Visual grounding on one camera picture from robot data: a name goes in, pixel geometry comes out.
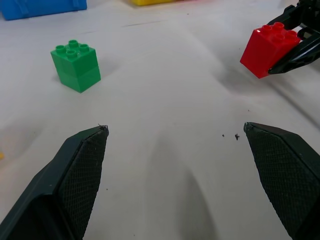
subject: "black robotic claw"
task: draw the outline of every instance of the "black robotic claw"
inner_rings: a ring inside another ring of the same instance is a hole
[[[282,15],[268,23],[269,25],[276,22],[283,23],[286,30],[302,27],[298,32],[298,37],[302,39],[302,42],[269,69],[269,74],[286,73],[320,58],[319,13],[320,0],[300,0],[297,6],[288,6]]]
[[[293,240],[320,239],[320,155],[299,135],[247,122],[261,185]]]

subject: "lego stud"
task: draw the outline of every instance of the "lego stud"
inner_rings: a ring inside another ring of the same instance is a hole
[[[284,28],[285,28],[285,25],[283,25],[281,22],[275,22],[272,25],[272,29],[275,30],[275,31],[281,31]]]
[[[85,53],[85,52],[89,52],[89,46],[88,44],[81,44],[79,46],[80,52]]]
[[[262,28],[260,29],[260,31],[265,35],[269,34],[271,30],[272,28],[269,25],[263,25]]]
[[[296,39],[297,38],[297,33],[293,30],[289,30],[285,34],[286,39]]]
[[[78,44],[77,40],[70,40],[70,41],[69,41],[69,47],[70,47],[71,49],[74,49],[74,48],[79,47],[79,44]]]
[[[283,40],[285,39],[285,37],[282,34],[276,34],[273,38],[272,41],[276,42],[276,43],[281,43]]]
[[[55,47],[55,50],[58,54],[64,54],[66,52],[66,47],[63,45],[58,45]]]
[[[75,50],[68,50],[66,56],[68,59],[74,59],[77,57],[77,52]]]

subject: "lego brick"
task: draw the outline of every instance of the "lego brick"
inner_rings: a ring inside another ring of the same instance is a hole
[[[78,77],[68,75],[63,71],[57,72],[63,85],[66,85],[67,87],[72,88],[79,93],[84,92],[101,80],[98,66]]]
[[[65,46],[56,46],[51,56],[57,71],[73,77],[79,77],[98,66],[96,50],[76,40],[70,40]]]
[[[176,0],[132,0],[132,2],[138,6],[146,6],[152,4],[171,3],[176,2]]]
[[[87,9],[86,0],[1,0],[4,19],[24,19]]]
[[[280,22],[264,25],[253,31],[240,62],[261,79],[268,76],[268,70],[299,42],[297,33],[285,30]]]

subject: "textured rubber pad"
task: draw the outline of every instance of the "textured rubber pad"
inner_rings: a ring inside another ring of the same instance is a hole
[[[105,135],[105,131],[99,131],[83,141],[58,189],[58,197],[76,239],[85,235],[99,189]]]
[[[261,184],[293,239],[319,240],[320,156],[297,134],[247,122]]]

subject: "white table surface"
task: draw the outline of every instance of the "white table surface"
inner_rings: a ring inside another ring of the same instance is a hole
[[[295,132],[319,152],[320,67],[258,80],[239,60],[252,30],[296,2],[88,0],[1,19],[0,220],[66,138],[107,124],[85,240],[289,240],[243,125]],[[82,94],[50,56],[71,39],[96,49],[102,75]]]

